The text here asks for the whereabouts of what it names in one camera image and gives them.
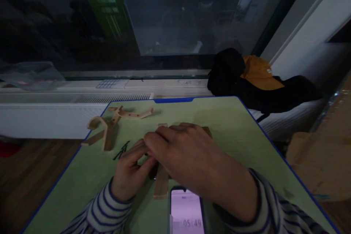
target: black bag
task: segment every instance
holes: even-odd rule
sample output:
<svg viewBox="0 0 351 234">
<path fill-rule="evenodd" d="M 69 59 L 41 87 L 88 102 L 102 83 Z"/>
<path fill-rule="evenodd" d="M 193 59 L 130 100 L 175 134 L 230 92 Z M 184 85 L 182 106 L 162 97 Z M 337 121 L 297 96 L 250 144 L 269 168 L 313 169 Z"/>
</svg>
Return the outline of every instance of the black bag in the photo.
<svg viewBox="0 0 351 234">
<path fill-rule="evenodd" d="M 270 113 L 287 112 L 303 102 L 321 99 L 323 93 L 303 76 L 286 81 L 274 78 L 285 87 L 261 90 L 241 78 L 245 70 L 244 59 L 235 49 L 219 52 L 209 73 L 207 88 L 215 96 L 237 96 L 249 109 L 258 110 L 267 117 Z"/>
</svg>

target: glass pane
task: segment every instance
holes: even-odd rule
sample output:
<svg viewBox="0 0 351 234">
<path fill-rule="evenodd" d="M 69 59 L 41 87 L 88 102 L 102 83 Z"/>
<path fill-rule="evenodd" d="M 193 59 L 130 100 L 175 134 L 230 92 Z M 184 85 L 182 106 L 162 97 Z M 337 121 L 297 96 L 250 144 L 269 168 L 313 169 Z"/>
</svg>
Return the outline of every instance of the glass pane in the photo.
<svg viewBox="0 0 351 234">
<path fill-rule="evenodd" d="M 0 58 L 52 61 L 66 76 L 206 75 L 225 48 L 250 54 L 279 2 L 0 0 Z"/>
</svg>

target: striped sleeve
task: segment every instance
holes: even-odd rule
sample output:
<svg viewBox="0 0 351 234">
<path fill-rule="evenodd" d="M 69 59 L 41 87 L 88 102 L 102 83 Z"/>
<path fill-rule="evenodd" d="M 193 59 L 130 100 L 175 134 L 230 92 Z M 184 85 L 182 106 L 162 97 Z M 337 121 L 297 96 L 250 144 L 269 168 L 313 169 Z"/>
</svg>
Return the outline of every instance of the striped sleeve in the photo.
<svg viewBox="0 0 351 234">
<path fill-rule="evenodd" d="M 111 182 L 112 179 L 61 234 L 123 233 L 132 201 L 118 201 L 111 193 Z"/>
<path fill-rule="evenodd" d="M 265 234 L 325 234 L 317 222 L 300 208 L 277 194 L 272 185 L 262 175 L 250 169 L 258 192 L 258 206 L 255 218 L 251 222 L 242 222 L 220 206 L 214 204 L 219 216 L 232 233 Z"/>
</svg>

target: table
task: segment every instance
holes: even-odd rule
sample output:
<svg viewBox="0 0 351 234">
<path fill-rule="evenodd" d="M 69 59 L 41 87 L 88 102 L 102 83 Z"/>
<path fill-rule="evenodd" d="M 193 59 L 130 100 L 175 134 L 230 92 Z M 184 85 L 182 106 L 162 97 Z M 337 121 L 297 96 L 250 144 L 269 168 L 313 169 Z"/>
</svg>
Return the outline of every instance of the table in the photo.
<svg viewBox="0 0 351 234">
<path fill-rule="evenodd" d="M 122 118 L 118 123 L 114 148 L 110 152 L 101 151 L 101 140 L 89 147 L 81 147 L 29 222 L 25 234 L 60 232 L 113 176 L 117 161 L 112 159 L 126 141 L 131 141 L 130 148 L 146 132 L 155 131 L 158 124 L 180 122 L 208 126 L 214 141 L 225 152 L 265 176 L 279 194 L 302 208 L 326 231 L 337 233 L 318 203 L 237 97 L 123 101 L 111 102 L 108 107 L 120 105 L 131 112 L 143 112 L 153 107 L 154 113 L 142 120 Z M 111 118 L 112 114 L 105 110 L 102 116 Z M 101 130 L 102 126 L 99 126 L 88 136 Z M 175 185 L 178 185 L 176 181 L 169 180 L 169 190 Z M 170 199 L 154 200 L 153 188 L 154 181 L 147 179 L 136 195 L 127 223 L 130 233 L 168 233 Z M 216 233 L 228 233 L 211 203 L 206 200 L 204 214 L 208 233 L 213 233 L 214 229 Z"/>
</svg>

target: orange cap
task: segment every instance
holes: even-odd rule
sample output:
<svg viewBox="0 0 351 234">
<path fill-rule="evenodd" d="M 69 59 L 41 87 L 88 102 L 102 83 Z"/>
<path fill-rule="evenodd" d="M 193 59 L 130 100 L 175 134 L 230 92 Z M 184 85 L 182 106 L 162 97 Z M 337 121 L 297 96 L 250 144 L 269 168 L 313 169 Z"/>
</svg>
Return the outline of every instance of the orange cap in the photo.
<svg viewBox="0 0 351 234">
<path fill-rule="evenodd" d="M 261 90 L 276 90 L 284 85 L 273 78 L 272 69 L 267 61 L 255 55 L 244 57 L 246 65 L 240 76 Z"/>
</svg>

